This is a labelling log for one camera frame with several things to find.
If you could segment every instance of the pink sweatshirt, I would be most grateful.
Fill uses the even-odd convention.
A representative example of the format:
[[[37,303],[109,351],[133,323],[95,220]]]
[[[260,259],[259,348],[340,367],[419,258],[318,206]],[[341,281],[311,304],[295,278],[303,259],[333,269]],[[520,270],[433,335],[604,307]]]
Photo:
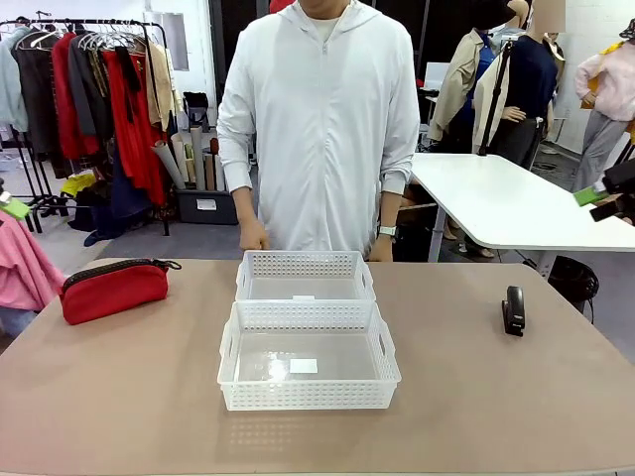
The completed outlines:
[[[0,306],[42,310],[57,297],[64,275],[22,223],[0,211]]]
[[[588,81],[600,73],[595,110],[614,121],[635,118],[635,45],[625,43],[608,55],[595,55],[583,62],[575,74],[575,92],[582,99]]]

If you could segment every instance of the red pouch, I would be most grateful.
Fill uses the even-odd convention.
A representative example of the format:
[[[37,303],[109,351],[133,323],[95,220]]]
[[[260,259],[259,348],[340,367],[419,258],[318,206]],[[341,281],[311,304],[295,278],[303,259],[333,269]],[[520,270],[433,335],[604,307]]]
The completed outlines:
[[[80,271],[63,284],[63,317],[71,325],[82,324],[165,299],[170,268],[179,270],[181,265],[174,261],[125,260]]]

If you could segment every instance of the perforated basket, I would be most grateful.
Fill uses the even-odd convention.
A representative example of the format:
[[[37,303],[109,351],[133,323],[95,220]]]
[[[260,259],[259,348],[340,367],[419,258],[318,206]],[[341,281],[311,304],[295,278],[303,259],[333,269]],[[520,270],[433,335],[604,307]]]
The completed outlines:
[[[236,300],[375,300],[359,252],[246,252],[236,285]]]
[[[401,374],[372,301],[242,301],[218,384],[230,411],[387,409]]]

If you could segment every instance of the dark gray garment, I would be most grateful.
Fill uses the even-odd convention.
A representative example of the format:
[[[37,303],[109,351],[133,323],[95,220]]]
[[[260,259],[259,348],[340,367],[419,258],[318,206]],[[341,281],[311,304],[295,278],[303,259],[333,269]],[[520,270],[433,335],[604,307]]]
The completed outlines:
[[[522,122],[500,121],[490,154],[504,157],[517,166],[531,170],[538,146],[543,140],[545,121],[525,119]]]
[[[584,132],[584,147],[572,192],[592,186],[602,177],[615,146],[626,132],[628,122],[613,121],[593,110]]]
[[[56,110],[53,63],[51,49],[59,40],[56,36],[44,38],[39,47],[31,49],[33,40],[48,35],[49,32],[33,31],[34,35],[18,42],[13,50],[20,70],[22,96],[29,118],[29,135],[36,154],[58,154],[61,150],[58,134],[58,113]]]
[[[88,53],[78,46],[81,39],[82,36],[73,38],[68,50],[68,81],[79,129],[84,136],[107,141],[114,132],[110,101],[99,93]]]

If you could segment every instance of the white label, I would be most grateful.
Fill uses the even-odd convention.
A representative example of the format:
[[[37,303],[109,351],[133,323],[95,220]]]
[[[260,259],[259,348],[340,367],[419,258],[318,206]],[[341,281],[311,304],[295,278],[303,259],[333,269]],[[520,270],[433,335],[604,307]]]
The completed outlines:
[[[205,211],[216,211],[216,200],[196,200],[196,208]]]
[[[289,361],[290,374],[316,374],[318,361],[316,359],[291,359]]]

